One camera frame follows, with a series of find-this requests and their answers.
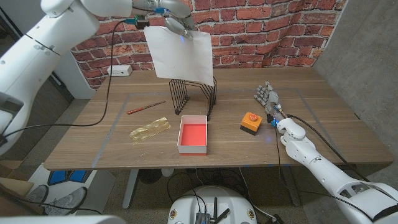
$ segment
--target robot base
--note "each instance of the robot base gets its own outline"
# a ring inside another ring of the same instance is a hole
[[[217,211],[216,213],[220,216],[227,208],[229,213],[219,223],[230,223],[230,224],[256,224],[256,215],[252,205],[242,195],[237,192],[222,186],[201,186],[195,188],[195,192],[201,197],[206,203],[206,213],[210,214],[212,220],[214,220],[214,207],[215,198],[217,198]],[[190,190],[184,195],[193,194]],[[205,205],[199,198],[200,210],[202,213],[205,212]],[[176,200],[169,212],[167,217],[168,224],[188,224],[195,223],[196,216],[199,211],[198,201],[195,196],[181,197]]]

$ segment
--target red emergency button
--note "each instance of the red emergency button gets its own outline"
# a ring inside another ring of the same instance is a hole
[[[250,114],[249,119],[251,121],[257,121],[257,115],[256,114]]]

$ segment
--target white sheet of paper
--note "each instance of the white sheet of paper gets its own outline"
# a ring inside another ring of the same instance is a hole
[[[214,85],[210,34],[191,31],[188,40],[159,26],[145,27],[144,33],[159,78]]]

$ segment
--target white wall socket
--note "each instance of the white wall socket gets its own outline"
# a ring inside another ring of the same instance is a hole
[[[112,65],[112,76],[129,76],[132,72],[131,65]]]

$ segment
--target open box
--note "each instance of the open box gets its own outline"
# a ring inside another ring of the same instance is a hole
[[[178,134],[181,156],[207,155],[207,116],[182,116]]]

